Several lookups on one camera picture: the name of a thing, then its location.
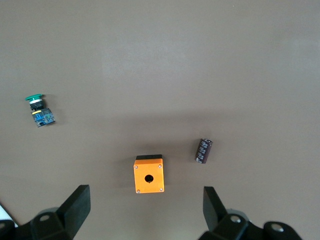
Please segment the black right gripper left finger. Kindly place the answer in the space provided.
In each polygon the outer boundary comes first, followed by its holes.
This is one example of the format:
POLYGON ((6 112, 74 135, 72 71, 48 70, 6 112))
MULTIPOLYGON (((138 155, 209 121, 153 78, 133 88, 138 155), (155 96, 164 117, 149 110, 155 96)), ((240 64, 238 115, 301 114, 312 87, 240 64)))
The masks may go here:
POLYGON ((72 240, 91 211, 89 185, 80 185, 60 207, 42 210, 15 229, 16 240, 72 240))

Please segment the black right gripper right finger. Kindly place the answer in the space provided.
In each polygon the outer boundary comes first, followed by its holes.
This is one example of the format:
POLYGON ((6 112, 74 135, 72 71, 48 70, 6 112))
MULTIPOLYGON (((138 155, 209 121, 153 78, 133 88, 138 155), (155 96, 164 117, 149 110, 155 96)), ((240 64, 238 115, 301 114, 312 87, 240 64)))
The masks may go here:
POLYGON ((226 209, 212 186, 203 188, 203 215, 208 231, 201 240, 244 240, 248 218, 238 210, 226 209))

